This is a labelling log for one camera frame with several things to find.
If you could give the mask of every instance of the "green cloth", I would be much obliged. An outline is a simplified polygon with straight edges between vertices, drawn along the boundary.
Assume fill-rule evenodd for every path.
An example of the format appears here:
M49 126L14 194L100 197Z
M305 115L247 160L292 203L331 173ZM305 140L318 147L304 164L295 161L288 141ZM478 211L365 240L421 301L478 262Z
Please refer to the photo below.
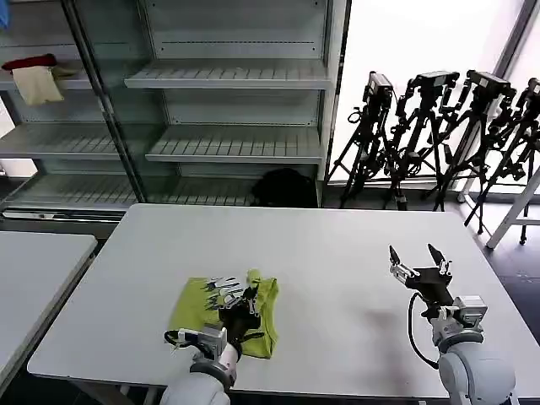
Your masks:
M208 304L208 297L217 292L206 290L208 281L208 278L187 280L170 317L169 330L185 328L201 331L206 325L221 325L218 311ZM259 284L256 306L261 314L261 327L247 333L263 332L264 336L242 343L242 351L247 356L270 359L278 341L278 334L273 327L273 305L278 296L278 281L276 278L262 279L259 271L252 269L247 274L246 282L251 286ZM224 303L221 296L217 300L219 305Z

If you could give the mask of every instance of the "black bag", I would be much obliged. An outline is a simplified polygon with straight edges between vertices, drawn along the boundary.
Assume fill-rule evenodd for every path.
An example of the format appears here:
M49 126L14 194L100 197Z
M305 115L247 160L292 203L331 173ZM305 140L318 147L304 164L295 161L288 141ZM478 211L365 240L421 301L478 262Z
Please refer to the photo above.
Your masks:
M268 172L251 192L256 207L317 208L315 182L293 169Z

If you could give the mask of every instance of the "towel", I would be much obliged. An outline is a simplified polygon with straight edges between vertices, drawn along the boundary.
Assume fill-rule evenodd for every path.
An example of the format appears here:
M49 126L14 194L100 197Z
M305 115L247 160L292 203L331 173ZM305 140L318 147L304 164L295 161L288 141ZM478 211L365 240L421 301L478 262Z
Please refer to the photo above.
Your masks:
M50 67L32 66L14 69L13 80L27 105L64 100L52 77Z
M216 285L216 289L208 291L208 283ZM256 337L242 343L244 355L270 359L278 341L278 334L273 327L273 306L278 296L278 282L276 278L261 278L258 270L248 272L245 282L237 278L189 278L180 298L172 312L168 330L180 328L201 331L206 325L220 327L218 307L229 296L242 296L247 285L258 284L256 307L261 315L261 327L258 330L249 330L247 334L262 332Z

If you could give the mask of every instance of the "red cloth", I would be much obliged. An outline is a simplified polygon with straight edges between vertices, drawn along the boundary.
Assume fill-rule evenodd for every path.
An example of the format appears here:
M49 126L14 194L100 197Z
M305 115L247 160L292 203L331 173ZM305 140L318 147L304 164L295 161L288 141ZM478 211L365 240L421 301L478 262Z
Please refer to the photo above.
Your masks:
M2 65L3 70L11 72L14 69L31 68L32 66L56 66L57 59L51 53L41 55L40 57L26 57L25 59L16 59L5 62Z

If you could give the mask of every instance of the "beige cloth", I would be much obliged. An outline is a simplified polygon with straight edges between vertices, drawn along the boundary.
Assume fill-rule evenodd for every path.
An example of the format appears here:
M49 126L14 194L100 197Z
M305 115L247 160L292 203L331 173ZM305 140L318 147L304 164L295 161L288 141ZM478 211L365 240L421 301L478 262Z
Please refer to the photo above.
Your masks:
M41 105L47 101L64 100L49 67L32 66L14 69L13 79L27 105Z

